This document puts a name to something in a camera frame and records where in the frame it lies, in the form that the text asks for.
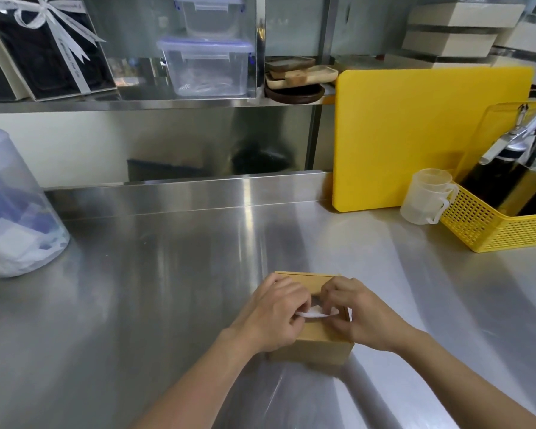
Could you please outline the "person's left hand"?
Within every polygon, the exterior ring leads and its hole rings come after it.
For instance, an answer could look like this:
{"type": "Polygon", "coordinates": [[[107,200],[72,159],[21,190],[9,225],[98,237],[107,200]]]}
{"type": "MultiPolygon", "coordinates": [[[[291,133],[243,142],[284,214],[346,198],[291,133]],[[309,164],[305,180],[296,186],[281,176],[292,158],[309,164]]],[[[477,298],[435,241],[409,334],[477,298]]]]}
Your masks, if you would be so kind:
{"type": "Polygon", "coordinates": [[[278,273],[269,274],[254,291],[227,329],[251,355],[291,345],[305,320],[290,305],[290,284],[299,283],[278,273]]]}

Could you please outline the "stack of wooden dishes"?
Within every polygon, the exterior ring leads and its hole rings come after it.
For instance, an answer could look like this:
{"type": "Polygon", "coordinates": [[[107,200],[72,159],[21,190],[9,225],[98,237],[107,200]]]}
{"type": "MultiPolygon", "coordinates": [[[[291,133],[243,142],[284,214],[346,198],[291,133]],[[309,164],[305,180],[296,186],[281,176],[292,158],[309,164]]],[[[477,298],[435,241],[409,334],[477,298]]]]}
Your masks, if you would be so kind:
{"type": "Polygon", "coordinates": [[[274,57],[265,63],[264,80],[271,90],[333,83],[339,72],[316,64],[312,57],[274,57]]]}

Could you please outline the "stainless steel shelf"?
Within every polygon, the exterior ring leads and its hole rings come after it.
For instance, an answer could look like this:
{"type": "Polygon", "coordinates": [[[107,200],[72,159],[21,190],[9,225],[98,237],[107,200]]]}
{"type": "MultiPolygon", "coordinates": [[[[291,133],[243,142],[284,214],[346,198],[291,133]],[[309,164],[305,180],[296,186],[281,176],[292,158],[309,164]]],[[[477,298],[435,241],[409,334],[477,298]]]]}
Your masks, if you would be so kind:
{"type": "Polygon", "coordinates": [[[407,15],[417,0],[245,0],[243,35],[255,45],[255,71],[249,72],[243,97],[182,98],[172,89],[164,60],[155,45],[164,35],[157,14],[167,17],[172,33],[185,31],[172,0],[85,0],[95,31],[108,43],[106,55],[138,58],[138,85],[116,91],[34,102],[0,102],[0,114],[136,111],[201,108],[290,107],[266,97],[266,57],[308,56],[332,62],[335,55],[381,55],[400,47],[407,15]]]}

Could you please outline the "large translucent plastic container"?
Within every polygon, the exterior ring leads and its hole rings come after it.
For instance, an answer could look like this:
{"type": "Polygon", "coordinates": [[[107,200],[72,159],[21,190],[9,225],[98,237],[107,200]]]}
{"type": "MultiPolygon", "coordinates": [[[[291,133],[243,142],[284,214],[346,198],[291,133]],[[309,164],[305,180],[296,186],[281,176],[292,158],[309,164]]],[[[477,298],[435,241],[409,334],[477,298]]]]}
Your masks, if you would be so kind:
{"type": "Polygon", "coordinates": [[[0,129],[0,278],[58,257],[70,234],[7,132],[0,129]]]}

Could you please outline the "dark round wooden plate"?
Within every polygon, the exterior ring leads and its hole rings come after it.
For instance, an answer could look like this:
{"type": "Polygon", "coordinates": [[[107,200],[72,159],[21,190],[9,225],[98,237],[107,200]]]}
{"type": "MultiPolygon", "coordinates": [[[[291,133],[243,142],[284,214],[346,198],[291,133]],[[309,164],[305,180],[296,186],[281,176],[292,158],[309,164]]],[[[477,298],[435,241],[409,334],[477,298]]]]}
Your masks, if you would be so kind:
{"type": "Polygon", "coordinates": [[[308,105],[319,101],[325,94],[320,84],[272,90],[265,87],[266,97],[284,105],[308,105]]]}

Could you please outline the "black gift box white ribbon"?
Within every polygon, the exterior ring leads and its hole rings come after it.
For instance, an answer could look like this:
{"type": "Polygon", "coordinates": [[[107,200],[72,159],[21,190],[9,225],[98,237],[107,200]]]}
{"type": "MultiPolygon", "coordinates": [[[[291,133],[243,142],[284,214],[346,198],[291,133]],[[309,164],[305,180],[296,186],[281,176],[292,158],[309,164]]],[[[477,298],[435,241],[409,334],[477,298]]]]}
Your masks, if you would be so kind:
{"type": "Polygon", "coordinates": [[[0,0],[0,102],[116,89],[83,0],[0,0]]]}

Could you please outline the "person's right forearm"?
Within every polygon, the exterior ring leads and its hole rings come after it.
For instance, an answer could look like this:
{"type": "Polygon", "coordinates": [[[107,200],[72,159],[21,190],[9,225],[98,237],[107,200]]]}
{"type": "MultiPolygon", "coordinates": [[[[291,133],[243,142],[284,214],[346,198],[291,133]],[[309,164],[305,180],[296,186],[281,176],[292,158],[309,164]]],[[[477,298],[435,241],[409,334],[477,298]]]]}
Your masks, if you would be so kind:
{"type": "Polygon", "coordinates": [[[536,429],[536,415],[447,352],[407,327],[393,350],[427,383],[460,429],[536,429]]]}

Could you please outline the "person's right hand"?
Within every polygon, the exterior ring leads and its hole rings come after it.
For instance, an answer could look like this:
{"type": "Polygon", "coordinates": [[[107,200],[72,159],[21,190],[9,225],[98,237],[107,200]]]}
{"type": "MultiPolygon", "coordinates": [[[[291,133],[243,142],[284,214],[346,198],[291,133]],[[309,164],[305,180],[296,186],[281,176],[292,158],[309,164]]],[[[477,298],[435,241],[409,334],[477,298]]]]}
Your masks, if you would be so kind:
{"type": "Polygon", "coordinates": [[[323,286],[336,286],[340,307],[351,310],[351,321],[335,317],[327,321],[352,342],[378,351],[399,353],[417,334],[413,326],[361,281],[334,276],[323,286]]]}

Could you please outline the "clear plastic measuring cup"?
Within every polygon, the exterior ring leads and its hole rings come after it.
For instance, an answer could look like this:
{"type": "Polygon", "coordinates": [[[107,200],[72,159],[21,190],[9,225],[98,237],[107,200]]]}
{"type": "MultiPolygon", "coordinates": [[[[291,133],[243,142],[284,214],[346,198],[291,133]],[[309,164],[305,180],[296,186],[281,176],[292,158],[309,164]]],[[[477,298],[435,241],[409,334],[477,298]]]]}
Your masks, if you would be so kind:
{"type": "Polygon", "coordinates": [[[400,214],[415,225],[437,224],[458,193],[459,186],[448,171],[422,169],[412,177],[400,214]]]}

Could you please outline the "white tissue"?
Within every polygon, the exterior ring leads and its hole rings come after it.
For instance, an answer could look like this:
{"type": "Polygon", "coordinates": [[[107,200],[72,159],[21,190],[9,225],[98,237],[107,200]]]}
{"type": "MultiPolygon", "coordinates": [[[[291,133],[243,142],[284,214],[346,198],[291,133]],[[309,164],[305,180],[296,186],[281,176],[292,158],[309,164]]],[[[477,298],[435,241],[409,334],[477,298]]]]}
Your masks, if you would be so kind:
{"type": "Polygon", "coordinates": [[[296,311],[294,313],[295,316],[303,317],[303,318],[327,318],[332,316],[337,316],[340,314],[340,310],[336,307],[332,307],[330,309],[330,313],[325,313],[321,306],[314,305],[309,308],[307,312],[302,311],[296,311]]]}

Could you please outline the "wooden tissue box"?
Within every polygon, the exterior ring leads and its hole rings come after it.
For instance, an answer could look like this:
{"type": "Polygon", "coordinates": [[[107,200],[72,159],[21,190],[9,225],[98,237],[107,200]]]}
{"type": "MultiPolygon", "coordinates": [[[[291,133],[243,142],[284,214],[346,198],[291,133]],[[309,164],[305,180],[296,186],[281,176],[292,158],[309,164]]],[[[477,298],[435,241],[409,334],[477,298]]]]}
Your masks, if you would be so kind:
{"type": "MultiPolygon", "coordinates": [[[[322,286],[332,278],[331,275],[303,272],[278,271],[278,274],[291,277],[306,287],[312,295],[313,305],[318,304],[322,286]]],[[[322,321],[321,317],[316,317],[305,321],[303,330],[293,344],[267,355],[269,359],[277,361],[341,366],[347,361],[353,347],[354,343],[350,339],[322,321]]]]}

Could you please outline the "cream flat box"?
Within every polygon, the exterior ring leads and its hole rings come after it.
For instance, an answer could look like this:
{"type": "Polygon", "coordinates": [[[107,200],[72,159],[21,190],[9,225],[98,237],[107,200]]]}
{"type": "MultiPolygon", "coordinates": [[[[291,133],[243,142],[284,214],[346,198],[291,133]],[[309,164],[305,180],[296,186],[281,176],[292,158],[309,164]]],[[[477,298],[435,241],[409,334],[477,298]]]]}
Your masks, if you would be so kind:
{"type": "Polygon", "coordinates": [[[525,5],[504,3],[455,2],[415,6],[409,25],[474,28],[512,28],[525,5]]]}
{"type": "Polygon", "coordinates": [[[486,57],[498,34],[407,31],[402,49],[441,57],[486,57]]]}

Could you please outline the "dark bottle with metal spout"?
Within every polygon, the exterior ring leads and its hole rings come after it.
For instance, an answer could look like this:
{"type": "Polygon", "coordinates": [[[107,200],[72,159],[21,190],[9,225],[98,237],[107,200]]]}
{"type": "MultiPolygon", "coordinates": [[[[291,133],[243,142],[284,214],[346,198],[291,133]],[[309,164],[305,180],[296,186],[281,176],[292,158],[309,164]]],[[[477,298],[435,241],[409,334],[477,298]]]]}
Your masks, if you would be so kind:
{"type": "Polygon", "coordinates": [[[521,104],[513,126],[474,157],[463,188],[506,216],[536,215],[536,109],[521,104]]]}

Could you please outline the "clear food container blue lid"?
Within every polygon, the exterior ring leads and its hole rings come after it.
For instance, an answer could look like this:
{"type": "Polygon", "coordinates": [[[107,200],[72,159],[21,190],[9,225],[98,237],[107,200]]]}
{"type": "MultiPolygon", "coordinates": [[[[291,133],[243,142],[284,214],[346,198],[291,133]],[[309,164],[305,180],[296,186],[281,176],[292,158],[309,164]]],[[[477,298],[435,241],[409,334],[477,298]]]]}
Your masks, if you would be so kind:
{"type": "Polygon", "coordinates": [[[174,0],[174,5],[190,37],[222,40],[240,36],[244,0],[174,0]]]}
{"type": "Polygon", "coordinates": [[[240,97],[248,93],[255,47],[241,39],[165,37],[163,52],[174,92],[183,98],[240,97]]]}

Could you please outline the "yellow cutting board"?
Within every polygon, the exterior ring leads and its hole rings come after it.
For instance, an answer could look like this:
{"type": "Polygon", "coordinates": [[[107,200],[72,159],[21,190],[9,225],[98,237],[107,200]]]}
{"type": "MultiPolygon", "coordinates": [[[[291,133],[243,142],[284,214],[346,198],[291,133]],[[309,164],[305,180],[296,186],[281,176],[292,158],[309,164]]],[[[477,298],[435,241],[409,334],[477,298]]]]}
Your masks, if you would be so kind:
{"type": "Polygon", "coordinates": [[[522,66],[339,74],[332,206],[400,206],[414,173],[454,170],[486,110],[526,101],[533,77],[522,66]]]}

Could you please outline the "yellow plastic basket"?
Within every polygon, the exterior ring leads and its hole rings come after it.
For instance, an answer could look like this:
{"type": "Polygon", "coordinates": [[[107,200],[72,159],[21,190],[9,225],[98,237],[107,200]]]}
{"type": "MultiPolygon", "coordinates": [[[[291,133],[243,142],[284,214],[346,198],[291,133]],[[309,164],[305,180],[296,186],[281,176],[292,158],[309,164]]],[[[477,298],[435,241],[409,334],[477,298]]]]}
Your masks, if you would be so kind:
{"type": "MultiPolygon", "coordinates": [[[[502,130],[512,127],[517,109],[536,102],[502,103],[489,107],[454,171],[456,182],[468,172],[466,166],[476,162],[474,153],[484,150],[502,130]]],[[[487,205],[459,184],[455,201],[443,213],[441,222],[473,252],[495,252],[536,246],[536,215],[511,217],[487,205]]]]}

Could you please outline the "person's left forearm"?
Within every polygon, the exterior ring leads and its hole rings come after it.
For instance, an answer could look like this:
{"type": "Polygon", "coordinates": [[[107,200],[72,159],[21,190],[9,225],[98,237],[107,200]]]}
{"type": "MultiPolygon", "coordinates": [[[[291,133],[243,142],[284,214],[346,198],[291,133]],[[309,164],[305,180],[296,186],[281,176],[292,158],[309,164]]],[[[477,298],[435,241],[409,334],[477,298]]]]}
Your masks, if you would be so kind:
{"type": "Polygon", "coordinates": [[[264,350],[267,333],[227,328],[133,425],[133,429],[212,429],[245,365],[264,350]]]}

